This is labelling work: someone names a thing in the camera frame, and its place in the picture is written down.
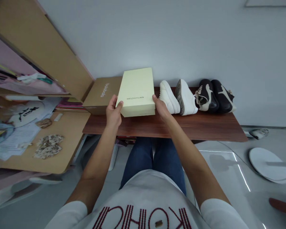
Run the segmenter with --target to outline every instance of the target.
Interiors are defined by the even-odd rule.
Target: box lid
[[[125,71],[117,104],[120,101],[123,101],[123,109],[126,107],[149,104],[153,104],[154,106],[152,98],[153,94],[154,87],[152,68]]]
[[[107,106],[112,96],[118,95],[122,76],[97,78],[94,82],[83,107]]]

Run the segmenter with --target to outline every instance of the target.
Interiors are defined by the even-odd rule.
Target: black shoe
[[[199,110],[210,113],[216,112],[219,103],[213,93],[213,85],[210,80],[203,79],[200,81],[199,89],[195,92],[196,103]]]
[[[212,80],[214,95],[217,98],[219,109],[218,113],[229,113],[236,110],[233,104],[234,96],[231,91],[227,91],[225,87],[218,81]]]

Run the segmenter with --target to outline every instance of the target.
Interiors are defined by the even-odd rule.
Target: wooden table
[[[195,93],[197,87],[190,87]],[[158,97],[160,88],[155,87]],[[242,128],[233,113],[209,114],[198,111],[194,115],[173,115],[184,132],[191,140],[231,141],[246,142]],[[106,115],[91,115],[83,129],[84,134],[102,134],[106,125]],[[122,116],[122,124],[118,135],[170,138],[170,135],[161,120],[158,112],[156,115],[128,117]]]

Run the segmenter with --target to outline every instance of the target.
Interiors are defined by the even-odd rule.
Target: hand
[[[123,107],[123,101],[120,101],[118,106],[115,107],[118,97],[113,95],[107,108],[106,108],[106,117],[107,124],[109,127],[119,127],[121,125],[121,109]]]
[[[153,101],[155,102],[157,111],[163,121],[166,121],[168,118],[172,117],[163,101],[157,99],[155,95],[153,95]]]

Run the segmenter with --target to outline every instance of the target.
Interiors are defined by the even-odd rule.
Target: floor
[[[248,151],[254,147],[266,148],[286,161],[286,130],[271,129],[269,136],[245,143],[224,142],[249,166]],[[249,228],[286,228],[286,214],[273,209],[269,197],[286,202],[286,184],[275,184],[253,173],[231,150],[219,142],[196,144],[219,184],[234,208]],[[125,164],[132,146],[119,148],[114,169],[108,172],[102,192],[95,207],[100,206],[120,186]],[[78,176],[69,171],[63,175],[63,182],[44,187],[40,192],[17,203],[0,209],[0,229],[14,228],[42,229],[65,203],[73,191]],[[194,195],[186,178],[188,198],[194,202]]]

